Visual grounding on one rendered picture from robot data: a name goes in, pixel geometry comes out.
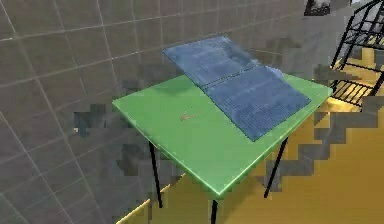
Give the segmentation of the dark framed wall picture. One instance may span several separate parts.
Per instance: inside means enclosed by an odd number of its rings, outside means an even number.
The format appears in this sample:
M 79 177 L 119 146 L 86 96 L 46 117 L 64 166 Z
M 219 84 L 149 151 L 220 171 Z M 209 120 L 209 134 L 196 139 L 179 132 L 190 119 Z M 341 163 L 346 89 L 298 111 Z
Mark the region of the dark framed wall picture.
M 307 0 L 305 16 L 325 16 L 330 13 L 331 0 Z

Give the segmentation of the green table with black legs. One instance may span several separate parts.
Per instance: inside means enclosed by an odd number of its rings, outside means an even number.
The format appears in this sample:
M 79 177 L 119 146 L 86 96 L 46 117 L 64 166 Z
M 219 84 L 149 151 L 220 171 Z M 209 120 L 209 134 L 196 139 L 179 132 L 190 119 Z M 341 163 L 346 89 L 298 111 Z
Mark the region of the green table with black legs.
M 332 90 L 289 74 L 283 79 L 311 99 L 256 141 L 249 140 L 228 117 L 182 75 L 113 101 L 113 106 L 150 143 L 211 195 L 210 224 L 216 224 L 218 201 L 327 100 Z

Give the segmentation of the blue open newspaper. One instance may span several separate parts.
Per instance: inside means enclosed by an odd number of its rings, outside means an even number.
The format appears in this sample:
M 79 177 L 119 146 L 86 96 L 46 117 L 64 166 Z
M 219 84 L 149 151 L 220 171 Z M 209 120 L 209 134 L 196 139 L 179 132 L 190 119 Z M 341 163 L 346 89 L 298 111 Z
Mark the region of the blue open newspaper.
M 288 119 L 310 99 L 225 36 L 163 50 L 252 141 Z

